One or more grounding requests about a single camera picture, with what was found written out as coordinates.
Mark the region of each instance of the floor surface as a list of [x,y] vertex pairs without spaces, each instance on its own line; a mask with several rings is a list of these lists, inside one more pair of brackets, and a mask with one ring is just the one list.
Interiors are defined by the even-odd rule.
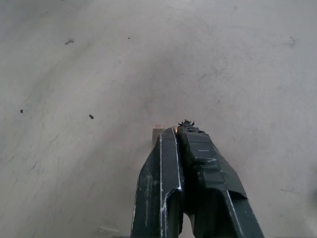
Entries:
[[129,235],[152,128],[184,119],[265,237],[317,236],[316,25],[313,0],[2,0],[1,237]]

